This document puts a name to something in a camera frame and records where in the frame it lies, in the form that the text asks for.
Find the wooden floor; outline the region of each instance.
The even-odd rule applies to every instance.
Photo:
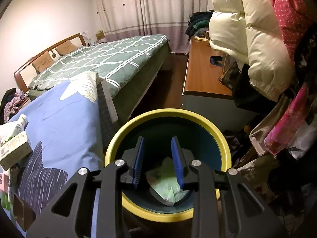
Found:
[[[158,72],[149,90],[132,113],[131,119],[148,111],[161,108],[182,108],[187,55],[170,54],[163,69]]]

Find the white curtain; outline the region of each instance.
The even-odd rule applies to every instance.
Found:
[[[211,0],[95,0],[108,41],[133,36],[165,34],[172,51],[189,50],[185,31],[189,17],[213,9]]]

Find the green bedspread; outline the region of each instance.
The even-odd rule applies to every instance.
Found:
[[[29,89],[47,90],[81,72],[94,71],[110,84],[114,98],[166,42],[165,35],[151,35],[80,47],[38,74]]]

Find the trash can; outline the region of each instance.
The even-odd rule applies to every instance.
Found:
[[[191,150],[195,159],[212,169],[226,171],[231,167],[228,144],[217,127],[201,115],[182,109],[154,110],[127,122],[111,140],[105,166],[135,147],[140,135],[146,141],[140,182],[146,182],[145,172],[159,160],[172,157],[171,139],[175,135],[182,148]],[[181,203],[166,206],[144,189],[123,190],[122,205],[131,213],[155,222],[178,222],[193,217],[193,194]]]

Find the cream puffer jacket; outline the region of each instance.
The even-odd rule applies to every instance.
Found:
[[[212,0],[210,46],[250,65],[250,84],[277,101],[293,81],[294,63],[270,0]]]

